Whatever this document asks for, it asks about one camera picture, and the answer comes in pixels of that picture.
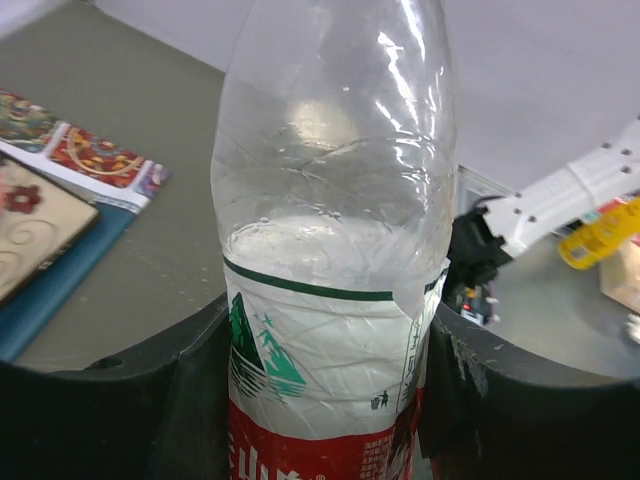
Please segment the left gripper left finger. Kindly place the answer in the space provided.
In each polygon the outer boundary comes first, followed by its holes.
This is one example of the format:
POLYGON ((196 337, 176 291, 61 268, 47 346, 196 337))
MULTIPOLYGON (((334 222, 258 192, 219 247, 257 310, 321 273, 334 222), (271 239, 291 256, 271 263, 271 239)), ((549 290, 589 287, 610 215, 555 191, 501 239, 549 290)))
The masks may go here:
POLYGON ((1 365, 4 479, 226 479, 225 295, 84 370, 1 365))

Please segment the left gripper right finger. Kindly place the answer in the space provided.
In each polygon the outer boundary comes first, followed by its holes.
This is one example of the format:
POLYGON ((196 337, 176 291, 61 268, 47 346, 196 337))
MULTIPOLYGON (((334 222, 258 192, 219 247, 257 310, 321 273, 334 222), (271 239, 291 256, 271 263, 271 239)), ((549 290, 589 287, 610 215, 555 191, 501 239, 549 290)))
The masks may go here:
POLYGON ((436 479, 636 479, 639 382, 521 349, 441 304, 419 437, 436 479))

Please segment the red label water bottle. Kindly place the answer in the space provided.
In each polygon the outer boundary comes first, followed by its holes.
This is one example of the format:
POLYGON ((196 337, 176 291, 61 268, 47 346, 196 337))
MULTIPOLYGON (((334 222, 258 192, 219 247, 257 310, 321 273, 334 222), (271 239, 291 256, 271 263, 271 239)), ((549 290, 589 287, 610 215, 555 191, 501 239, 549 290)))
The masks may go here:
POLYGON ((232 478, 411 477, 455 140, 440 2, 253 5, 211 162, 232 478))

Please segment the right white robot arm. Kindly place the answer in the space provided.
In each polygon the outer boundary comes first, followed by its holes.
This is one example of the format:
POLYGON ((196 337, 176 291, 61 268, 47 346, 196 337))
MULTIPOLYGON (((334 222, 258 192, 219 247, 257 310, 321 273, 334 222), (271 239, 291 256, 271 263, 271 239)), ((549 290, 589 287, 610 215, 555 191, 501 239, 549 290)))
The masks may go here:
POLYGON ((453 222, 442 300, 467 308, 468 290, 493 281, 552 232, 639 191, 639 121, 614 139, 508 196, 485 197, 453 222))

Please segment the blue patterned placemat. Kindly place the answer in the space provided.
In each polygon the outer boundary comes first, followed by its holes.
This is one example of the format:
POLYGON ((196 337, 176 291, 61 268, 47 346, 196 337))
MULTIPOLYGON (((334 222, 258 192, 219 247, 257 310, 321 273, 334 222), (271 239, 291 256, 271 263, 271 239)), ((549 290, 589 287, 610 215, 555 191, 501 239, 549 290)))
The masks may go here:
POLYGON ((138 214, 98 203, 99 219, 52 266, 1 307, 1 359, 16 360, 138 214))

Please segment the yellow object outside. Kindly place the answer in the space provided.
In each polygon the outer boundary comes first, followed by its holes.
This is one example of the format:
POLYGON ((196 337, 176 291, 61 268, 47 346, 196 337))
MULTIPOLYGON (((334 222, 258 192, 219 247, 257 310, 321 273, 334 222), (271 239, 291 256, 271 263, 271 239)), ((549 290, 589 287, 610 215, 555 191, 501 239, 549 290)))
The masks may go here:
POLYGON ((598 216, 564 238, 558 251, 577 270, 591 268, 613 255, 628 240, 639 239, 639 197, 616 198, 597 210, 598 216))

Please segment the square floral plate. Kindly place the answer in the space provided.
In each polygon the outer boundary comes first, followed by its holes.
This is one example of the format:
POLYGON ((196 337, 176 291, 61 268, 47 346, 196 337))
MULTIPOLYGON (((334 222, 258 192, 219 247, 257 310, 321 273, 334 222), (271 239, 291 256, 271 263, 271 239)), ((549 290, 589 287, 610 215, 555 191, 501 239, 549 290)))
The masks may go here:
POLYGON ((100 219, 95 204, 1 153, 1 304, 54 264, 100 219))

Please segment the colourful patterned napkin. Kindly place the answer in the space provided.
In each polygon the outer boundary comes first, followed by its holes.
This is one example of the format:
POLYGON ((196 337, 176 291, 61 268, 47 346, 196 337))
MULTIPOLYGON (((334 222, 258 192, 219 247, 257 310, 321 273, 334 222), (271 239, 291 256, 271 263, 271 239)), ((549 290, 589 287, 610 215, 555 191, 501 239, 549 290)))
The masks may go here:
POLYGON ((6 89, 1 90, 1 151, 134 214, 166 184, 170 171, 6 89))

